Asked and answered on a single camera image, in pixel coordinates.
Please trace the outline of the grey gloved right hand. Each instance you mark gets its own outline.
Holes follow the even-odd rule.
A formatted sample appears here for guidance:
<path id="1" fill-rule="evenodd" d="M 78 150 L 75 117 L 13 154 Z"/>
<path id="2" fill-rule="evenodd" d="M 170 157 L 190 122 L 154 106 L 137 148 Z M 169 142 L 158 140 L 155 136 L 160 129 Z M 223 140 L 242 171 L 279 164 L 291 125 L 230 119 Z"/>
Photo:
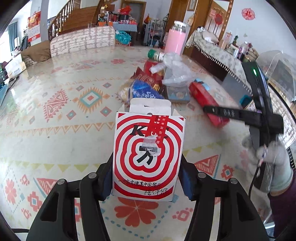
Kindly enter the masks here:
<path id="1" fill-rule="evenodd" d="M 247 136 L 243 139 L 242 146 L 247 149 L 249 159 L 248 179 L 255 175 L 258 161 L 266 153 L 263 162 L 274 165 L 270 194 L 272 196 L 279 196 L 289 189 L 293 180 L 293 169 L 290 166 L 288 152 L 281 142 L 272 141 L 266 149 L 263 146 L 255 149 L 251 137 Z"/>

